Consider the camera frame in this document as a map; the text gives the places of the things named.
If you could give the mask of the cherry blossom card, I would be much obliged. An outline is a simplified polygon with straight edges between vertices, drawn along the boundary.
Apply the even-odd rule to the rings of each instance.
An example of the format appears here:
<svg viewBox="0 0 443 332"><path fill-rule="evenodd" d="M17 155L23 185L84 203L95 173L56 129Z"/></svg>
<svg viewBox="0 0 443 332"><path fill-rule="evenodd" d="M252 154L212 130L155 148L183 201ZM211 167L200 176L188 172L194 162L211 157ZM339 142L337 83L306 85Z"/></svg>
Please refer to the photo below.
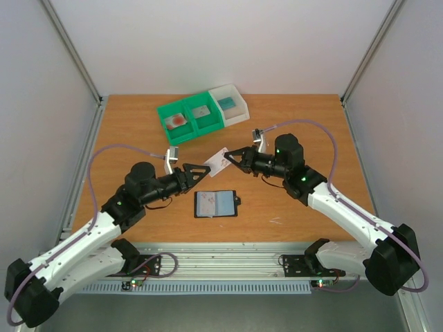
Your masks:
<svg viewBox="0 0 443 332"><path fill-rule="evenodd" d="M226 152L228 152L228 149L224 147L204 162L204 165L210 168L210 177L215 177L231 164L231 162L224 157Z"/></svg>
<svg viewBox="0 0 443 332"><path fill-rule="evenodd" d="M216 212L215 193L198 192L197 193L197 215L212 217Z"/></svg>

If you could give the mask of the black leather card holder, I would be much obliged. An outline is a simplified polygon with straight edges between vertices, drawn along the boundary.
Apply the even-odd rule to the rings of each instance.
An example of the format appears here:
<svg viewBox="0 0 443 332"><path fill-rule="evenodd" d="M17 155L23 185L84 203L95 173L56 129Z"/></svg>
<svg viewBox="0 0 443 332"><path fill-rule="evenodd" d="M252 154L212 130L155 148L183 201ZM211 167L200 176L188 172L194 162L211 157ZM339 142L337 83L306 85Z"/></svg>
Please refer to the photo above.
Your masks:
<svg viewBox="0 0 443 332"><path fill-rule="evenodd" d="M235 190L218 190L218 191L199 191L214 192L216 212L212 217L197 215L197 193L194 193L194 218L219 218L219 217L235 217L238 215L238 207L242 204L241 198Z"/></svg>

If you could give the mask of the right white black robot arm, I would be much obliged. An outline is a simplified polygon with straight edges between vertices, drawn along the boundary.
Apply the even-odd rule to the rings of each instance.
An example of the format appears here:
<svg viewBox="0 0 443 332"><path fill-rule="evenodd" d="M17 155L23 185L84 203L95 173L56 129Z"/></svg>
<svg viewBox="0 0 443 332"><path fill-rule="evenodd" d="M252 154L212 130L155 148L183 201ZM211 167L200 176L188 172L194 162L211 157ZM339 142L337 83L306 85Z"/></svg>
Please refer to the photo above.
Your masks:
<svg viewBox="0 0 443 332"><path fill-rule="evenodd" d="M355 240L340 246L319 239L305 251L309 272L321 274L328 268L364 275L380 293L393 296L420 269L419 248L414 230L395 226L370 214L342 195L328 178L308 166L297 137L287 133L275 139L274 153L264 151L264 135L255 132L255 143L224 153L245 174L282 179L286 193L303 205L320 212Z"/></svg>

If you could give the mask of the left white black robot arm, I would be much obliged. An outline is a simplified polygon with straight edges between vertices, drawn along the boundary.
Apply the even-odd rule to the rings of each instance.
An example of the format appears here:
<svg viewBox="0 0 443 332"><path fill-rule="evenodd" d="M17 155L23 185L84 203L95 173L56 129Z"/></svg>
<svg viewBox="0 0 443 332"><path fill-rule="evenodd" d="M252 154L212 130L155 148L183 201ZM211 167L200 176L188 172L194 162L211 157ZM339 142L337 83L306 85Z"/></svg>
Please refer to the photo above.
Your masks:
<svg viewBox="0 0 443 332"><path fill-rule="evenodd" d="M8 324L19 326L12 319L17 313L27 327L39 326L73 293L103 277L144 271L158 276L148 265L155 257L142 256L121 236L146 215L147 205L185 194L209 173L209 166L185 163L158 178L151 163L136 163L92 220L48 252L9 265L4 288Z"/></svg>

